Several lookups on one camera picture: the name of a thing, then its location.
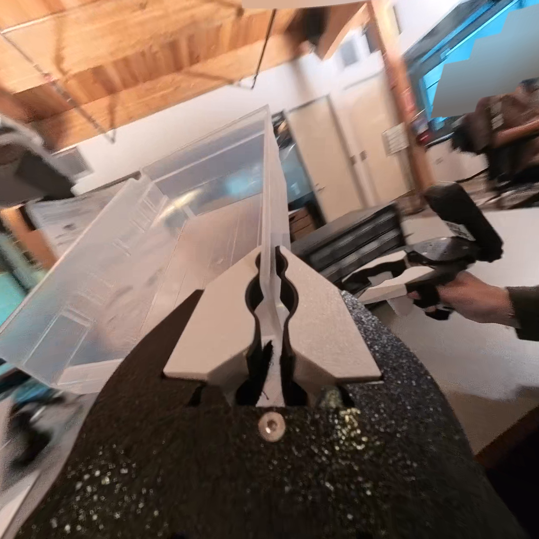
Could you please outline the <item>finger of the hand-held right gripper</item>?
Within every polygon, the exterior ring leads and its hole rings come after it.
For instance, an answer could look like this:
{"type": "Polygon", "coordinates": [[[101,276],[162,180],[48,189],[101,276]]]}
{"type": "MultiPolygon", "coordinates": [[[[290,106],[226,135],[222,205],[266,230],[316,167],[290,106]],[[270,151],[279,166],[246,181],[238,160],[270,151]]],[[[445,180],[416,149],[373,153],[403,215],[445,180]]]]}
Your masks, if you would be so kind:
{"type": "Polygon", "coordinates": [[[383,281],[381,284],[368,287],[358,295],[358,299],[364,305],[387,302],[398,316],[407,316],[414,309],[414,302],[408,294],[406,284],[383,281]]]}
{"type": "Polygon", "coordinates": [[[399,277],[410,267],[406,251],[386,254],[344,277],[341,282],[341,289],[360,294],[365,294],[367,291],[374,289],[376,293],[380,294],[379,289],[385,287],[383,283],[399,277]]]}

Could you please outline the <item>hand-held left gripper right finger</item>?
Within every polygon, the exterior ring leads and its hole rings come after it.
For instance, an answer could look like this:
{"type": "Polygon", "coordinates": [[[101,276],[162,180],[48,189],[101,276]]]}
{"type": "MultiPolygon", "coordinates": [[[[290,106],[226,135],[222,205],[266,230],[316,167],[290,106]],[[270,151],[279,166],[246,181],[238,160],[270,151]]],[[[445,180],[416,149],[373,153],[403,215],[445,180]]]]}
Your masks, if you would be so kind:
{"type": "Polygon", "coordinates": [[[276,247],[275,263],[288,311],[279,361],[285,406],[313,405],[327,387],[380,382],[340,290],[284,246],[276,247]]]}

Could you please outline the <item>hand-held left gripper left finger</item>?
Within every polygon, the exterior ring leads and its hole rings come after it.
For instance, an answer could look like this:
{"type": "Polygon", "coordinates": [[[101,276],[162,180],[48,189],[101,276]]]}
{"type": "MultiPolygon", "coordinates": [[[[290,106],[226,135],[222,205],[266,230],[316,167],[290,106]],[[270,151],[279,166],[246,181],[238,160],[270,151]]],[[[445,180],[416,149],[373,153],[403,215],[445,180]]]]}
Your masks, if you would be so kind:
{"type": "Polygon", "coordinates": [[[202,292],[163,375],[219,387],[230,403],[256,406],[273,356],[256,314],[264,295],[257,247],[202,292]]]}

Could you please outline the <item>black drawer cabinet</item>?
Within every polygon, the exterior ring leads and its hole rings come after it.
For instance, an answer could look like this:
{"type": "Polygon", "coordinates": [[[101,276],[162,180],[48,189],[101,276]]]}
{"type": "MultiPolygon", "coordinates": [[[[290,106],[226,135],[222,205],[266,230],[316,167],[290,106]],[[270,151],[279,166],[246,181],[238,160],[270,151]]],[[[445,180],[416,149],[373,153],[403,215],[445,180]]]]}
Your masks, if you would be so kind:
{"type": "Polygon", "coordinates": [[[292,252],[343,290],[342,281],[365,264],[406,246],[395,203],[353,211],[294,241],[292,252]]]}

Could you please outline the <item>large clear plastic bin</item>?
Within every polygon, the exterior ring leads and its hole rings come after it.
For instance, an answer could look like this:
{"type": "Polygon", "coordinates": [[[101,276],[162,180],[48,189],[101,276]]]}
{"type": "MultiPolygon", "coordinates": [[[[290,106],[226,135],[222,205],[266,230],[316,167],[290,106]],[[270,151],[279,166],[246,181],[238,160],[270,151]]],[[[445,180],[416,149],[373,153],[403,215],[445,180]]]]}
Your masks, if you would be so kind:
{"type": "Polygon", "coordinates": [[[259,247],[291,246],[269,106],[128,179],[1,325],[1,359],[98,392],[194,290],[259,247]]]}

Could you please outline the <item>person's right hand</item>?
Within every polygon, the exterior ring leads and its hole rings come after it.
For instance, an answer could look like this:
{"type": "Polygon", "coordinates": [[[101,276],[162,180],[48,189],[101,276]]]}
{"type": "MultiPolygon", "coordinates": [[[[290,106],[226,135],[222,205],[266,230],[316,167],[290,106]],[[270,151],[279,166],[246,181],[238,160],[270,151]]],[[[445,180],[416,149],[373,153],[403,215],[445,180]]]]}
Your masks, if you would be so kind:
{"type": "Polygon", "coordinates": [[[443,285],[436,286],[439,302],[477,323],[517,328],[516,314],[509,291],[487,284],[462,271],[443,285]]]}

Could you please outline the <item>stacked cardboard boxes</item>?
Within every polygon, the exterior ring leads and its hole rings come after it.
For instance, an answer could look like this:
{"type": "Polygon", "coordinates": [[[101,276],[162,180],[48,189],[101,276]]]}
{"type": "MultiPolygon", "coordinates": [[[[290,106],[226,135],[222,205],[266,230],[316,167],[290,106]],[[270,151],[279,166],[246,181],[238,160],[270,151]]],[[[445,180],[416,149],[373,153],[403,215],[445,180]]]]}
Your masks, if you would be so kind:
{"type": "Polygon", "coordinates": [[[289,235],[295,242],[325,226],[326,222],[316,207],[303,206],[288,212],[289,235]]]}

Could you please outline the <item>pole sign stand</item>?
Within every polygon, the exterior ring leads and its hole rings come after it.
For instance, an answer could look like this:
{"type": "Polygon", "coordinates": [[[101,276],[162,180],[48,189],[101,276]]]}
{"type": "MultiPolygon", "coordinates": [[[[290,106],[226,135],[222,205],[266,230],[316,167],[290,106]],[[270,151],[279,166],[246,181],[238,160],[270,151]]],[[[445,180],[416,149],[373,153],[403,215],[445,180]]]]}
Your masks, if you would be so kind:
{"type": "Polygon", "coordinates": [[[404,122],[382,132],[382,143],[387,156],[399,154],[410,146],[408,130],[404,122]]]}

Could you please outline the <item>white double door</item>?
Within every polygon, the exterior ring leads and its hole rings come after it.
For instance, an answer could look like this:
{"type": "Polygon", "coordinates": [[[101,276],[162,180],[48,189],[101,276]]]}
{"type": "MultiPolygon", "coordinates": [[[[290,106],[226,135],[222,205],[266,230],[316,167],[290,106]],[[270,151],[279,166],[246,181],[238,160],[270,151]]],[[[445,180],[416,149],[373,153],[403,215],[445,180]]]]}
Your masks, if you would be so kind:
{"type": "Polygon", "coordinates": [[[413,189],[406,150],[387,152],[397,124],[375,74],[285,113],[325,221],[385,205],[413,189]]]}

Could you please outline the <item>wooden pillar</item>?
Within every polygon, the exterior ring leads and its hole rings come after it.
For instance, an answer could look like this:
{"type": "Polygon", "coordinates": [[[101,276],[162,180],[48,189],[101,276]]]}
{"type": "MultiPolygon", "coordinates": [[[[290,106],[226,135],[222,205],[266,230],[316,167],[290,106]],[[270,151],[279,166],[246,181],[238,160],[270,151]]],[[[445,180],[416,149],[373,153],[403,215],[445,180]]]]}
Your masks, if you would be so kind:
{"type": "Polygon", "coordinates": [[[382,53],[387,82],[394,100],[397,118],[405,125],[408,136],[406,149],[411,169],[414,191],[422,195],[433,185],[426,151],[418,142],[413,130],[413,119],[418,113],[414,93],[408,77],[407,67],[399,42],[399,33],[394,20],[394,10],[390,1],[368,1],[370,21],[382,53]]]}

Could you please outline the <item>printed instruction sheet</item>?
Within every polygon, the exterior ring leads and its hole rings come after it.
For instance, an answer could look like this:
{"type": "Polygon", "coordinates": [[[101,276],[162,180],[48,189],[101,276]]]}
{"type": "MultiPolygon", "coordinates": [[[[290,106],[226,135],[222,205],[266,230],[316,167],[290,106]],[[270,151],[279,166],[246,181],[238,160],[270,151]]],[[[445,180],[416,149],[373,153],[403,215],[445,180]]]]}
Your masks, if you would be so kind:
{"type": "Polygon", "coordinates": [[[25,208],[33,225],[40,230],[56,259],[96,219],[113,195],[94,193],[63,200],[28,203],[25,208]]]}

